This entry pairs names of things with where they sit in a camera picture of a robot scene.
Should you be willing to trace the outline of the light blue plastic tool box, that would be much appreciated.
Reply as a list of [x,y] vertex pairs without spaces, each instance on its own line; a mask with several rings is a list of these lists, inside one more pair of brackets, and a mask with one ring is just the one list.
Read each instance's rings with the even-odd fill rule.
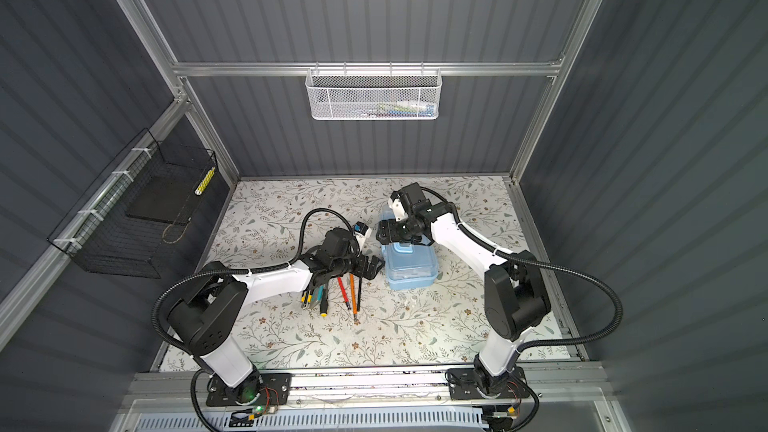
[[437,279],[438,260],[424,235],[417,244],[381,244],[381,252],[385,261],[385,279],[394,291],[429,287]]

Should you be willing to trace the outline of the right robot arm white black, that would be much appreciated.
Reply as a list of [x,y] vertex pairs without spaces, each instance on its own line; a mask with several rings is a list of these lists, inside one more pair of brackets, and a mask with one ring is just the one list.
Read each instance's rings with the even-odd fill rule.
[[[491,327],[473,362],[474,383],[484,396],[505,387],[519,358],[532,348],[584,345],[612,334],[624,317],[618,294],[589,274],[541,262],[528,251],[513,252],[484,237],[460,218],[456,205],[434,190],[414,182],[391,193],[388,207],[394,217],[382,220],[376,239],[383,245],[439,245],[468,265],[484,284],[484,312]],[[567,274],[603,292],[613,305],[609,323],[596,332],[560,339],[525,337],[551,312],[543,270]]]

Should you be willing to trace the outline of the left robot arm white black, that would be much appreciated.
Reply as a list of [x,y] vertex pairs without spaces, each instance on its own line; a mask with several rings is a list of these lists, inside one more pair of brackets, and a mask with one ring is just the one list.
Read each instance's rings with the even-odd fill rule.
[[[339,218],[343,225],[328,231],[320,245],[305,249],[309,219],[320,213]],[[232,336],[243,307],[287,293],[308,299],[348,273],[375,277],[380,261],[364,253],[371,234],[365,223],[352,224],[335,210],[312,209],[301,222],[294,257],[282,264],[240,269],[210,262],[156,299],[150,323],[165,343],[191,356],[228,389],[256,384],[259,372]]]

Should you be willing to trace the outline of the teal utility knife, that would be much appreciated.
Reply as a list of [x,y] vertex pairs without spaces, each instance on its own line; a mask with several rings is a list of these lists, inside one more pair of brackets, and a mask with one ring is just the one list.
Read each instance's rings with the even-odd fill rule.
[[313,305],[319,305],[322,302],[323,296],[325,292],[325,286],[321,285],[317,289],[314,290],[312,295],[312,304]]

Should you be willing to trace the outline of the black yellow tip screwdriver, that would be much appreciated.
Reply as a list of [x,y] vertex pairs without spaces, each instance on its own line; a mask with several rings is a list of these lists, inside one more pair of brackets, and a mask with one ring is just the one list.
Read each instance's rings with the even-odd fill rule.
[[320,291],[320,306],[319,311],[322,317],[328,315],[329,299],[328,299],[328,286],[323,285]]

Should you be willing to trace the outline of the floral table mat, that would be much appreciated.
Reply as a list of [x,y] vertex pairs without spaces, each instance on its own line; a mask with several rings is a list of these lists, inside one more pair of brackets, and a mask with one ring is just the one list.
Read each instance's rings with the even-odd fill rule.
[[[318,245],[344,221],[375,225],[405,177],[244,181],[237,185],[208,257],[233,268],[262,266]],[[425,288],[395,291],[384,275],[365,282],[350,311],[333,285],[329,308],[296,293],[249,304],[232,334],[262,369],[469,362],[491,334],[482,279],[455,254],[435,250],[438,275]]]

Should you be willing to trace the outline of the yellow marker in black basket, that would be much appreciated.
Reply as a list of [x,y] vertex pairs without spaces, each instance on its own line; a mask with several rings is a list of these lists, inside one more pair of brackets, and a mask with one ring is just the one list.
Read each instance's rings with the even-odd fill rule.
[[194,190],[194,194],[196,196],[201,196],[206,191],[207,187],[209,186],[209,184],[211,183],[213,177],[216,174],[216,170],[217,170],[216,166],[211,167],[205,173],[205,175],[201,178],[200,182],[198,183],[198,185],[196,186],[196,188]]

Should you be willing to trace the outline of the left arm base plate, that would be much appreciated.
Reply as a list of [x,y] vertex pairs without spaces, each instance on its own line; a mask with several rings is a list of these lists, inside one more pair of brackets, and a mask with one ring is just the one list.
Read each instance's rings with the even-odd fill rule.
[[207,384],[205,405],[208,407],[267,407],[287,403],[293,376],[289,373],[253,372],[240,385],[229,387],[214,375]]

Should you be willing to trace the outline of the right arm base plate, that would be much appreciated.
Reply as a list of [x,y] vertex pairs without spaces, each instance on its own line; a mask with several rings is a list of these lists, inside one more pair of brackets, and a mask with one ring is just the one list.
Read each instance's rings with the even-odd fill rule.
[[457,401],[509,399],[520,401],[531,397],[521,369],[490,376],[480,369],[449,368],[444,373],[450,398]]

